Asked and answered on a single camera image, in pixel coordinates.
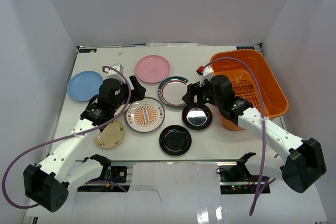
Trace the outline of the black plate with mirror centre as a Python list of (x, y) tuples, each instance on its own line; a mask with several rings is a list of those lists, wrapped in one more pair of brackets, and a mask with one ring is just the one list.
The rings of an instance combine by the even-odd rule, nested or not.
[(185, 107), (182, 111), (182, 121), (191, 130), (204, 130), (208, 128), (213, 120), (213, 114), (209, 107)]

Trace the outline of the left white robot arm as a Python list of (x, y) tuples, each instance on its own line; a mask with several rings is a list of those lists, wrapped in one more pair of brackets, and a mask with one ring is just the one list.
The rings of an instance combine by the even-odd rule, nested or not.
[(145, 87), (135, 76), (130, 76), (130, 83), (114, 78), (105, 79), (98, 94), (89, 100), (81, 113), (70, 138), (63, 140), (39, 164), (25, 168), (25, 195), (48, 211), (55, 212), (62, 207), (74, 187), (95, 178), (101, 182), (108, 180), (111, 161), (98, 154), (84, 162), (77, 171), (71, 167), (87, 145), (116, 119), (115, 113), (119, 107), (143, 100), (145, 92)]

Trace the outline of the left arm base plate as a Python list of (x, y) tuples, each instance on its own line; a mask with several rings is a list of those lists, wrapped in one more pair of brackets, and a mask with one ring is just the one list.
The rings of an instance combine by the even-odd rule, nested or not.
[(77, 189), (77, 192), (127, 193), (132, 180), (132, 167), (112, 166), (110, 177), (103, 181), (94, 179)]

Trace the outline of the beige floral plate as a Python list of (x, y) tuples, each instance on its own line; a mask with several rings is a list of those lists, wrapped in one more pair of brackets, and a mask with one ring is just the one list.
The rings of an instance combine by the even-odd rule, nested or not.
[(95, 144), (104, 149), (112, 149), (120, 145), (125, 138), (124, 125), (115, 120), (108, 124), (104, 130), (95, 138)]

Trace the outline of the blue plate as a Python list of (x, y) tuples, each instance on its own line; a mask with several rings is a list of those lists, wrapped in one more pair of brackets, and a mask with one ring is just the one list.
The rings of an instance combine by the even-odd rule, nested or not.
[(77, 102), (87, 102), (99, 93), (103, 77), (95, 71), (83, 71), (70, 79), (67, 85), (69, 96)]

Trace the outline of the orange sunburst pattern plate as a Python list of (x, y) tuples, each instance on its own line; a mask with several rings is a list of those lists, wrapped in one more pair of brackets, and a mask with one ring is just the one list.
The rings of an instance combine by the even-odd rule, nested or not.
[(162, 103), (152, 97), (133, 102), (125, 113), (127, 125), (139, 133), (149, 133), (158, 129), (164, 119), (165, 109)]

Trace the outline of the pink plate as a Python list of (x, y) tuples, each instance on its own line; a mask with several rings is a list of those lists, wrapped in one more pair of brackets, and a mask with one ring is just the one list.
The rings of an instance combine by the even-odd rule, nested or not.
[(134, 72), (145, 83), (160, 83), (169, 76), (170, 64), (162, 56), (148, 55), (137, 62)]

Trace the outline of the green red rimmed plate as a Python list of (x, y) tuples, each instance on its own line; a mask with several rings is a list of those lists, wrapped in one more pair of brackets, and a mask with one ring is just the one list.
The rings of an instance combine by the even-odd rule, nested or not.
[(184, 108), (186, 103), (182, 97), (187, 93), (189, 79), (181, 76), (171, 76), (164, 79), (158, 87), (158, 97), (171, 108)]

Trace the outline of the black iridescent plate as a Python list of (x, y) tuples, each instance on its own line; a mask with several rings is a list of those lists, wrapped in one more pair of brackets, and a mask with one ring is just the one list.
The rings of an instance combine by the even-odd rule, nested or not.
[(165, 154), (177, 157), (188, 152), (192, 145), (192, 137), (185, 127), (170, 125), (162, 130), (159, 145)]

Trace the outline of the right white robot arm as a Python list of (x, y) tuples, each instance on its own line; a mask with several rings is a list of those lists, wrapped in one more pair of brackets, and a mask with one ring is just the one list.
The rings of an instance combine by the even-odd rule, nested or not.
[(303, 193), (326, 173), (322, 147), (317, 140), (304, 140), (266, 120), (250, 102), (235, 95), (226, 76), (188, 84), (182, 99), (190, 108), (214, 105), (223, 118), (265, 140), (284, 161), (278, 168), (269, 167), (274, 171), (272, 177), (283, 180), (292, 190)]

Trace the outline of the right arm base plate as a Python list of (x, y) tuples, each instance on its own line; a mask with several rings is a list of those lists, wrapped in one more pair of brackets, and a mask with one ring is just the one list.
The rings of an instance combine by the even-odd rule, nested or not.
[(252, 195), (256, 192), (258, 175), (247, 175), (234, 166), (219, 166), (215, 170), (219, 176), (221, 195)]

